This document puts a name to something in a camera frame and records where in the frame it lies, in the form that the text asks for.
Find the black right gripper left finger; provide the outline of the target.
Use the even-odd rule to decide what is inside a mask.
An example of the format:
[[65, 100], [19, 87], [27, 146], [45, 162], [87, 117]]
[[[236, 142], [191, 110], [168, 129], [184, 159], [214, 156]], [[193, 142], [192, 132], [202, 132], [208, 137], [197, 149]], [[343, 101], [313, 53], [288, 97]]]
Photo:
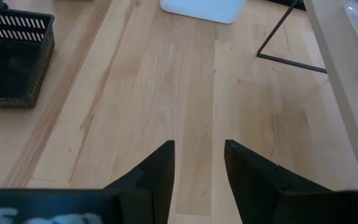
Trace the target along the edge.
[[174, 180], [175, 142], [168, 140], [105, 187], [114, 192], [107, 223], [167, 224]]

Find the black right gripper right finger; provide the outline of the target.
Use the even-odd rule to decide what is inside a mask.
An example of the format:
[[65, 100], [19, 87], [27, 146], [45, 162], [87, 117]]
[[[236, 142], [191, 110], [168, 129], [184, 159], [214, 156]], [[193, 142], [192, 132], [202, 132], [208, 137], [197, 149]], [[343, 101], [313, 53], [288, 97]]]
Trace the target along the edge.
[[272, 224], [282, 192], [329, 191], [232, 139], [225, 140], [224, 160], [243, 224]]

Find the white plastic basket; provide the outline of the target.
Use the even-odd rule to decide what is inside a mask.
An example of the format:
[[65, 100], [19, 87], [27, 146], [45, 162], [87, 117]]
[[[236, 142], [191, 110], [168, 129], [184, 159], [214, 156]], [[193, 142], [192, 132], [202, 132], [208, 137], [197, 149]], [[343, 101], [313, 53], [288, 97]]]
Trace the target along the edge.
[[207, 21], [232, 24], [247, 0], [159, 0], [164, 11]]

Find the black slotted plastic basket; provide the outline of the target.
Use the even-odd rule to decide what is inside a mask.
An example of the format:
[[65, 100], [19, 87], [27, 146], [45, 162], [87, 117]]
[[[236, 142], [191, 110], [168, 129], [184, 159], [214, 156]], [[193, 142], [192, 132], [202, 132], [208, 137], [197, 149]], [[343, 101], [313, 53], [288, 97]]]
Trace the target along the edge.
[[55, 47], [51, 14], [0, 10], [0, 108], [34, 108]]

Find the black aluminium table frame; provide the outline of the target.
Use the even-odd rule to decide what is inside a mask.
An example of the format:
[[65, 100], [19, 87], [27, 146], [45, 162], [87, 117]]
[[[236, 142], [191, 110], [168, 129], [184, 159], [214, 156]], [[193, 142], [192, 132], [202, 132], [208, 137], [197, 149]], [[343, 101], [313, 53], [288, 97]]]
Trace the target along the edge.
[[274, 2], [276, 4], [281, 4], [284, 6], [291, 6], [295, 4], [295, 9], [306, 11], [306, 7], [303, 0], [266, 0], [266, 1]]

